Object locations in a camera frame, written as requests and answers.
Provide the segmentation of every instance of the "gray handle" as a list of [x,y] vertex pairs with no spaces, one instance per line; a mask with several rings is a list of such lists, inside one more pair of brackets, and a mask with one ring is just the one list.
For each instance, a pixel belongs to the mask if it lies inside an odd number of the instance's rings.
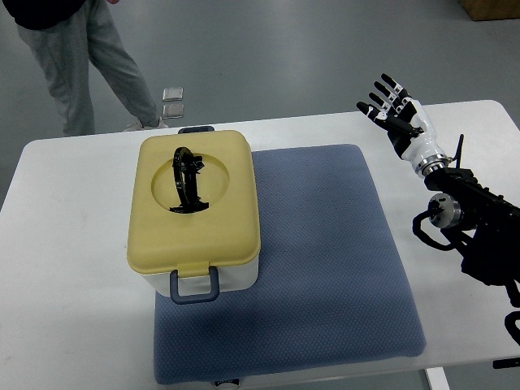
[[219,270],[216,266],[210,266],[210,286],[211,290],[207,294],[179,295],[179,276],[178,271],[174,270],[170,274],[170,297],[177,305],[187,305],[191,303],[211,302],[217,299],[220,294]]

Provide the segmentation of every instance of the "gray floor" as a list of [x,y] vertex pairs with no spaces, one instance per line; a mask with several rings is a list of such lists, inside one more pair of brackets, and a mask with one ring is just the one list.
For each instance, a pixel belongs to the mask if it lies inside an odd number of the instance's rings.
[[[184,87],[184,118],[172,127],[355,111],[382,72],[424,104],[497,100],[520,126],[520,19],[472,22],[457,0],[133,0],[110,9],[158,109],[165,87]],[[43,74],[3,5],[0,53],[1,205],[23,147],[62,134]],[[97,132],[134,120],[94,69],[90,85]],[[446,374],[452,390],[520,384],[520,370],[491,363]],[[286,387],[318,388],[427,382],[413,372]]]

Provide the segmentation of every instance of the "cardboard box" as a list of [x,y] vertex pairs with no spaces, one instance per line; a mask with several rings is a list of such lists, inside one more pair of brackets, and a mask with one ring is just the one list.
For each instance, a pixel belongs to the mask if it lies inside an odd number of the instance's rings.
[[461,0],[472,20],[520,18],[520,0]]

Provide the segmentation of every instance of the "gray pants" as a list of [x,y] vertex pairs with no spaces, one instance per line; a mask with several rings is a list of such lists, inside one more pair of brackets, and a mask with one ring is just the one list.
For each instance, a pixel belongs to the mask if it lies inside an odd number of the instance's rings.
[[18,26],[18,32],[45,73],[66,136],[95,133],[89,60],[130,114],[144,125],[157,121],[155,102],[139,68],[123,48],[106,0],[87,0],[71,18],[52,28]]

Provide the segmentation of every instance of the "white table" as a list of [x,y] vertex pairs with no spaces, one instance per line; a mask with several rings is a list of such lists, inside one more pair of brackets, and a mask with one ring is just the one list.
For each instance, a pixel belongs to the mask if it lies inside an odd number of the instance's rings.
[[[504,108],[482,101],[426,110],[444,150],[453,155],[464,132],[462,166],[492,192],[520,205],[520,132]],[[249,377],[242,388],[520,356],[503,325],[513,309],[505,289],[462,274],[458,253],[441,253],[413,236],[412,218],[426,209],[433,193],[395,155],[384,131],[361,113],[214,127],[242,132],[253,150],[358,145],[427,339],[418,357]],[[153,374],[154,290],[128,266],[126,244],[139,147],[147,137],[176,132],[59,138],[26,146],[0,213],[0,388],[164,388]],[[428,231],[443,240],[435,228]]]

